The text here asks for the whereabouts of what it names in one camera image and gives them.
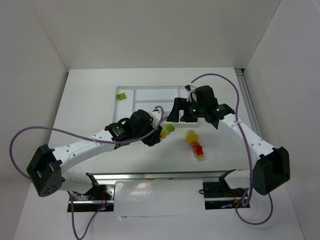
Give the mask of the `pale green lego end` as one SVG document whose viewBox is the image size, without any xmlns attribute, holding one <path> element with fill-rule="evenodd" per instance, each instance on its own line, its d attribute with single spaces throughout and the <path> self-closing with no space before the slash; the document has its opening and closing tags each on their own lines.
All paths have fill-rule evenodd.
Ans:
<svg viewBox="0 0 320 240">
<path fill-rule="evenodd" d="M 167 124 L 165 127 L 167 134 L 170 135 L 172 132 L 175 131 L 175 126 L 172 124 Z"/>
</svg>

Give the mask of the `dark green small lego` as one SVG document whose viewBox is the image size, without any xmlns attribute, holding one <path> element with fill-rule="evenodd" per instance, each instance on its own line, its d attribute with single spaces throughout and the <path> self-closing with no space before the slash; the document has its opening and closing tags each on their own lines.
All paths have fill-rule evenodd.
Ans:
<svg viewBox="0 0 320 240">
<path fill-rule="evenodd" d="M 117 94 L 116 97 L 119 101 L 125 100 L 127 98 L 127 96 L 124 92 Z"/>
</svg>

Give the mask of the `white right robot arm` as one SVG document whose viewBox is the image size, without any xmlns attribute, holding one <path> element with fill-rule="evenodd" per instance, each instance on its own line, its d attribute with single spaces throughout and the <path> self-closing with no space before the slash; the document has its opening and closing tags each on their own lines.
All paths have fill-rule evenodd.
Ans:
<svg viewBox="0 0 320 240">
<path fill-rule="evenodd" d="M 249 150 L 252 170 L 234 170 L 221 176 L 228 189 L 253 189 L 267 195 L 290 179 L 289 153 L 284 147 L 276 148 L 263 140 L 240 119 L 227 104 L 218 104 L 213 89 L 197 87 L 187 98 L 176 97 L 168 122 L 197 122 L 203 118 L 226 134 L 240 147 Z"/>
</svg>

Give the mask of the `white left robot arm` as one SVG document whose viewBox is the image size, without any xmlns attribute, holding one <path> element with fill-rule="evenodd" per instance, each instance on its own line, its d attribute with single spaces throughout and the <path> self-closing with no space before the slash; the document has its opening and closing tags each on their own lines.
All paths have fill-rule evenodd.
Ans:
<svg viewBox="0 0 320 240">
<path fill-rule="evenodd" d="M 84 195 L 89 199 L 102 192 L 92 173 L 72 173 L 74 166 L 114 151 L 134 142 L 143 142 L 152 147 L 161 141 L 161 123 L 167 114 L 162 108 L 146 112 L 135 111 L 129 118 L 107 125 L 91 137 L 61 147 L 50 148 L 44 144 L 35 151 L 27 173 L 39 197 L 50 196 L 57 191 L 68 191 Z"/>
</svg>

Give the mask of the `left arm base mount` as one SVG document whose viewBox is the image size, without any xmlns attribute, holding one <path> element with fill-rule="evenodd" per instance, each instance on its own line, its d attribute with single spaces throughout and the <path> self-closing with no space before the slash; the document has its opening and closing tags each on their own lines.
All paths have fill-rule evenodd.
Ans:
<svg viewBox="0 0 320 240">
<path fill-rule="evenodd" d="M 91 191 L 87 195 L 71 192 L 67 212 L 71 212 L 71 201 L 73 201 L 73 211 L 75 213 L 95 212 L 98 208 L 101 212 L 114 211 L 116 183 L 106 182 L 100 184 L 96 191 Z"/>
</svg>

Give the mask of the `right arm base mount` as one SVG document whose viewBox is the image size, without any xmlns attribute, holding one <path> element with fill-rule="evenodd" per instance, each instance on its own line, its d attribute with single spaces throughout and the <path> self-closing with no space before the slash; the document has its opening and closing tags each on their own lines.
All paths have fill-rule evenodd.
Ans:
<svg viewBox="0 0 320 240">
<path fill-rule="evenodd" d="M 219 182 L 203 182 L 202 189 L 198 191 L 204 197 L 206 210 L 235 209 L 241 202 L 245 190 L 226 189 Z"/>
</svg>

